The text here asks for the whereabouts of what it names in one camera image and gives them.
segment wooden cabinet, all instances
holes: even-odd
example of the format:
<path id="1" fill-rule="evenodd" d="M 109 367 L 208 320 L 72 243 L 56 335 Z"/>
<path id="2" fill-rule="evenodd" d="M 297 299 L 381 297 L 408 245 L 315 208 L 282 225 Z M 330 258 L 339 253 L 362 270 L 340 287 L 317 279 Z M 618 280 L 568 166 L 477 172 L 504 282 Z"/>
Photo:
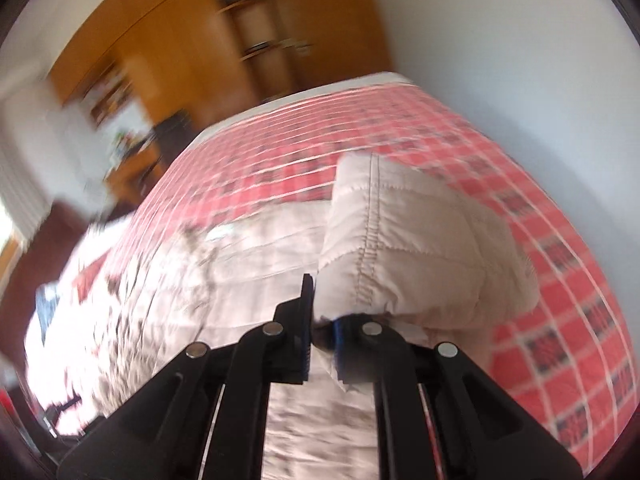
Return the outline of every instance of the wooden cabinet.
<path id="1" fill-rule="evenodd" d="M 374 0 L 275 3 L 305 87 L 392 69 Z"/>
<path id="2" fill-rule="evenodd" d="M 154 123 L 183 108 L 203 128 L 265 97 L 392 69 L 374 0 L 260 0 L 232 20 L 221 7 L 104 0 L 49 73 L 61 101 L 116 62 Z M 259 56 L 243 50 L 263 41 Z"/>

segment white wall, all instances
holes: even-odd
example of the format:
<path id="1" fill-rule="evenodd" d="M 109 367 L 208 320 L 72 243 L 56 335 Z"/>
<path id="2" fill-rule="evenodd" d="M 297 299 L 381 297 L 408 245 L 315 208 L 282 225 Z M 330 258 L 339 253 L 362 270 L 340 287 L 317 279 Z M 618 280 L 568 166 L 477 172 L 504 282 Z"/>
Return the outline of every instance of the white wall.
<path id="1" fill-rule="evenodd" d="M 640 349 L 640 46 L 613 3 L 378 1 L 399 71 L 559 203 Z"/>
<path id="2" fill-rule="evenodd" d="M 102 184 L 110 167 L 104 137 L 77 104 L 61 108 L 48 80 L 5 99 L 0 120 L 49 200 L 66 200 L 87 217 L 113 205 Z"/>

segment window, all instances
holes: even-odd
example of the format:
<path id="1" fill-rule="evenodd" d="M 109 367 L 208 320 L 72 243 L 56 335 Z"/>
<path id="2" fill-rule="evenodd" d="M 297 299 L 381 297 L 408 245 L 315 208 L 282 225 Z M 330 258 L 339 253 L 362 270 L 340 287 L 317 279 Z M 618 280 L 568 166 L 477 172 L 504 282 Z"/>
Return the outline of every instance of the window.
<path id="1" fill-rule="evenodd" d="M 2 203 L 0 203 L 0 250 L 4 249 L 13 234 L 14 223 L 11 221 Z"/>
<path id="2" fill-rule="evenodd" d="M 0 283 L 13 269 L 20 250 L 20 239 L 14 230 L 14 223 L 0 202 Z"/>

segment red object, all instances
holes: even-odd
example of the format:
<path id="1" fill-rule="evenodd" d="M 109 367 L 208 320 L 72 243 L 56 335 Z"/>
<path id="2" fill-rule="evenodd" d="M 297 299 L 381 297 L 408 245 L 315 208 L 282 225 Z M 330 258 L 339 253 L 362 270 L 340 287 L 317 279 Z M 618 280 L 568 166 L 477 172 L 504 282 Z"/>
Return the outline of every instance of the red object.
<path id="1" fill-rule="evenodd" d="M 9 415 L 15 415 L 14 404 L 6 391 L 0 390 L 0 406 L 4 407 Z"/>
<path id="2" fill-rule="evenodd" d="M 89 291 L 91 291 L 91 287 L 94 285 L 94 281 L 98 277 L 98 273 L 100 273 L 100 269 L 104 265 L 108 254 L 109 252 L 107 251 L 93 263 L 87 265 L 71 283 L 78 294 L 79 303 L 86 300 L 86 297 L 89 295 Z"/>
<path id="3" fill-rule="evenodd" d="M 105 270 L 120 274 L 134 254 L 181 226 L 211 227 L 267 203 L 328 200 L 338 159 L 354 150 L 417 166 L 509 223 L 536 266 L 542 301 L 498 328 L 493 375 L 590 471 L 638 405 L 638 371 L 616 299 L 584 242 L 533 179 L 415 86 L 310 98 L 187 150 L 140 206 Z"/>

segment blue cloth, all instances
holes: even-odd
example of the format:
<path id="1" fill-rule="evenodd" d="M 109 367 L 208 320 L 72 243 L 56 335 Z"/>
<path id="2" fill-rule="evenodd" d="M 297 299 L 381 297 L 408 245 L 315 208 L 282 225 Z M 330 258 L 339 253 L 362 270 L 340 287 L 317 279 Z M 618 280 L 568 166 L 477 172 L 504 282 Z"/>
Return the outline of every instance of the blue cloth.
<path id="1" fill-rule="evenodd" d="M 59 301 L 58 282 L 47 283 L 36 289 L 36 313 L 40 321 L 42 344 L 44 344 L 47 330 L 53 320 L 53 315 L 56 313 Z"/>

